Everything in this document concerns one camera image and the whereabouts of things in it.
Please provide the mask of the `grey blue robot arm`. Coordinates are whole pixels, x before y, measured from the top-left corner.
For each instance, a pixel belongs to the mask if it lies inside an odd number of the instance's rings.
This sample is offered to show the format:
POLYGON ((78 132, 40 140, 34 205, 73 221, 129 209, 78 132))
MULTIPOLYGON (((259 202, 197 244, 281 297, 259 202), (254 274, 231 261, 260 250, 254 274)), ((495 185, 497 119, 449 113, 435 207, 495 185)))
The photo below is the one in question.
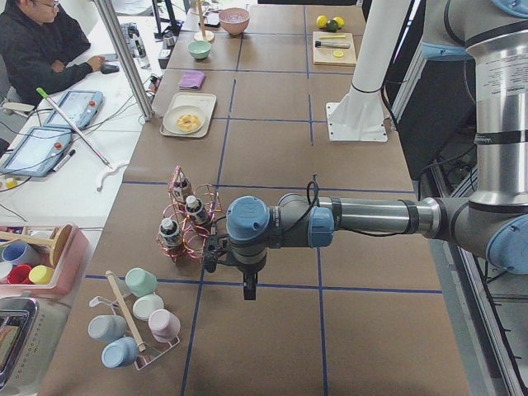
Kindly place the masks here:
POLYGON ((506 271, 527 271, 527 4, 430 1, 422 52, 427 59, 475 61, 478 186, 467 198, 358 200, 288 194, 275 206, 253 196, 227 209, 227 231, 205 240, 202 264, 239 269, 243 294, 256 297, 271 248, 319 248, 338 230, 375 236, 419 233, 454 243, 506 271))

